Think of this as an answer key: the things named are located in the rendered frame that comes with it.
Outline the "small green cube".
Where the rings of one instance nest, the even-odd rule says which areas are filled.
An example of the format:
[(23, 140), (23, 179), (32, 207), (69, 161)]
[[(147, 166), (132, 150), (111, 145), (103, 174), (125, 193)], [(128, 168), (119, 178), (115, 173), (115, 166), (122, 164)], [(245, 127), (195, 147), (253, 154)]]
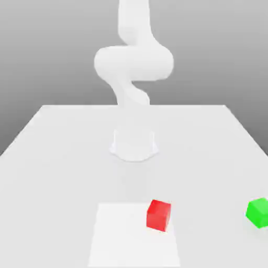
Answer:
[(268, 199), (261, 197), (248, 203), (245, 216), (257, 227), (268, 227)]

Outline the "small red cube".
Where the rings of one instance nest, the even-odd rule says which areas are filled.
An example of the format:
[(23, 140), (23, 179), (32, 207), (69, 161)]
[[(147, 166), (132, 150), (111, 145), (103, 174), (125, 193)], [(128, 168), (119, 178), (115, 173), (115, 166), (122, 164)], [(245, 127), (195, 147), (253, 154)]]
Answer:
[(166, 232), (171, 216), (171, 204), (153, 199), (147, 210), (146, 226)]

